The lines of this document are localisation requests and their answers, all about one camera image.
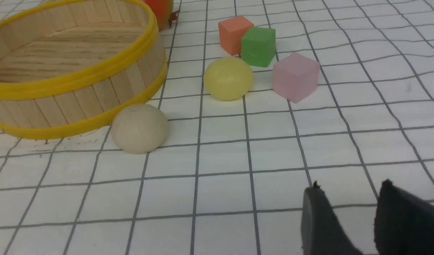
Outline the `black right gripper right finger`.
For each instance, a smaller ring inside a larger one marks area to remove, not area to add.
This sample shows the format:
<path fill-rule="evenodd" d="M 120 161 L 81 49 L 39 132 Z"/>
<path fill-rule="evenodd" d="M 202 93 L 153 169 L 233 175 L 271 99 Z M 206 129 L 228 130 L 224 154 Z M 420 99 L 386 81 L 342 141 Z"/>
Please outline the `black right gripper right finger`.
<path fill-rule="evenodd" d="M 374 243 L 380 255 L 434 255 L 434 205 L 383 181 Z"/>

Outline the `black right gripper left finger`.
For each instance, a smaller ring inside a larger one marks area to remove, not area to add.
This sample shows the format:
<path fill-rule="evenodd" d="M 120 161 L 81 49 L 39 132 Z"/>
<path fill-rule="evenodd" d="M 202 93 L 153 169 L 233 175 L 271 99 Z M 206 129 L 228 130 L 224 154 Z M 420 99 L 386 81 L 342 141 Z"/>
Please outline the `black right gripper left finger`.
<path fill-rule="evenodd" d="M 325 192 L 315 181 L 303 192 L 301 243 L 304 255 L 361 255 L 343 230 Z"/>

